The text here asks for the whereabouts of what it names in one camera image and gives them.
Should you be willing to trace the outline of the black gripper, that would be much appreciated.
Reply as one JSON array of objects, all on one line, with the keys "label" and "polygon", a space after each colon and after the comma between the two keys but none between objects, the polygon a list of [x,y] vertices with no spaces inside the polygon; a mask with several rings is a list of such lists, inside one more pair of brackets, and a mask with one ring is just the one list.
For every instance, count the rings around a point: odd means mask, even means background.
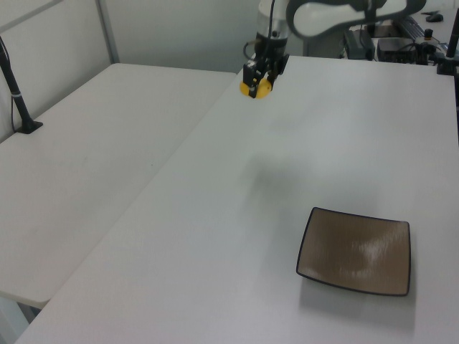
[{"label": "black gripper", "polygon": [[251,98],[257,97],[262,78],[267,75],[268,89],[272,90],[278,76],[283,74],[290,56],[285,53],[287,43],[287,39],[267,38],[261,34],[257,34],[255,40],[245,43],[243,54],[247,62],[242,69],[242,81],[249,83]]}]

